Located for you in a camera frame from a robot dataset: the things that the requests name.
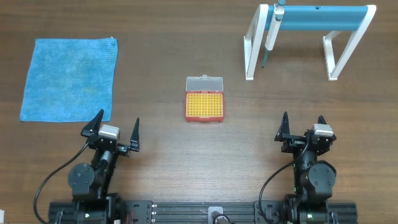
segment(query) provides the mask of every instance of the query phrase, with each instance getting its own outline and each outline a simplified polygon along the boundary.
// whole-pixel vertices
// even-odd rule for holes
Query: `transparent lid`
[[[186,91],[224,91],[223,77],[187,77]]]

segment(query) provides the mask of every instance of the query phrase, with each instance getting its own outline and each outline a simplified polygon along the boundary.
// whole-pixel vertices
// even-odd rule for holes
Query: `white stand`
[[[253,80],[264,30],[266,28],[268,5],[261,4],[250,23],[249,29],[243,38],[244,41],[244,69],[246,80]]]
[[[325,60],[326,67],[328,70],[328,78],[330,81],[337,80],[338,75],[342,71],[343,67],[346,65],[349,57],[353,53],[355,47],[358,45],[358,42],[361,40],[363,34],[368,28],[369,24],[372,21],[374,13],[376,12],[376,6],[369,5],[368,12],[366,13],[364,19],[358,27],[357,31],[352,32],[351,37],[349,37],[349,41],[347,43],[346,48],[341,54],[340,59],[335,65],[335,57],[333,55],[333,47],[331,45],[331,40],[340,34],[341,31],[331,31],[328,35],[323,37],[323,48],[325,49]]]

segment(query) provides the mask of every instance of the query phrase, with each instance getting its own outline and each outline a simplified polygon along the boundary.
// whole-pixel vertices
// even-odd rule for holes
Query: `brown surface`
[[[1,1],[0,208],[8,222],[36,222],[34,194],[84,143],[84,123],[19,121],[35,38],[119,41],[109,124],[127,142],[141,118],[141,152],[120,158],[111,191],[125,199],[252,202],[261,185],[292,159],[274,142],[284,111],[302,134],[322,114],[338,137],[322,156],[338,170],[332,201],[355,201],[360,223],[395,223],[398,205],[398,2],[383,1],[337,82],[326,75],[326,32],[281,32],[266,69],[244,80],[243,35],[262,1]],[[371,4],[379,1],[334,1]],[[326,0],[300,4],[329,4]],[[342,53],[348,35],[334,41]],[[186,123],[187,76],[224,77],[224,123]],[[89,162],[86,150],[73,164]],[[71,199],[67,174],[39,198]],[[264,194],[292,192],[292,170]]]

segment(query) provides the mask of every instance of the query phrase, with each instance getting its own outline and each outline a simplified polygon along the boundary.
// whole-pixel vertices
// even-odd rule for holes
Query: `black cable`
[[[293,160],[292,162],[290,162],[290,163],[288,163],[288,164],[282,166],[277,172],[275,172],[274,174],[272,174],[272,175],[268,178],[268,180],[264,183],[264,185],[262,186],[262,188],[261,188],[260,196],[259,196],[259,209],[260,209],[260,214],[261,214],[261,216],[265,219],[265,221],[266,221],[268,224],[271,224],[272,222],[266,217],[266,214],[264,214],[264,212],[262,211],[262,206],[261,206],[262,193],[264,192],[264,189],[266,188],[267,184],[272,180],[272,178],[274,178],[274,177],[275,177],[278,173],[280,173],[282,170],[284,170],[284,169],[290,167],[291,165],[293,165],[294,163],[296,163],[296,162],[304,155],[304,152],[308,149],[308,145],[310,144],[310,136],[309,136],[309,135],[306,135],[306,138],[307,138],[307,143],[305,144],[305,147],[304,147],[303,152],[302,152],[295,160]]]
[[[68,162],[66,162],[64,165],[60,166],[58,169],[54,170],[42,183],[42,185],[39,187],[39,189],[37,190],[35,199],[33,200],[33,211],[35,212],[36,218],[43,224],[49,224],[46,221],[44,221],[42,219],[42,217],[40,217],[39,213],[37,212],[37,199],[39,197],[40,192],[42,191],[44,185],[47,183],[47,181],[49,181],[49,179],[56,174],[58,171],[62,170],[64,167],[66,167],[67,165],[69,165],[71,162],[73,162],[86,148],[87,148],[88,142],[86,142],[86,144],[82,147],[82,149],[80,149],[80,151],[73,156],[73,158],[71,158]]]

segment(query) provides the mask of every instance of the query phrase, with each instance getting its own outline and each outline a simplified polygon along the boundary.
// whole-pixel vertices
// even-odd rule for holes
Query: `blue cloth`
[[[91,121],[112,113],[114,38],[37,39],[27,74],[21,121]]]

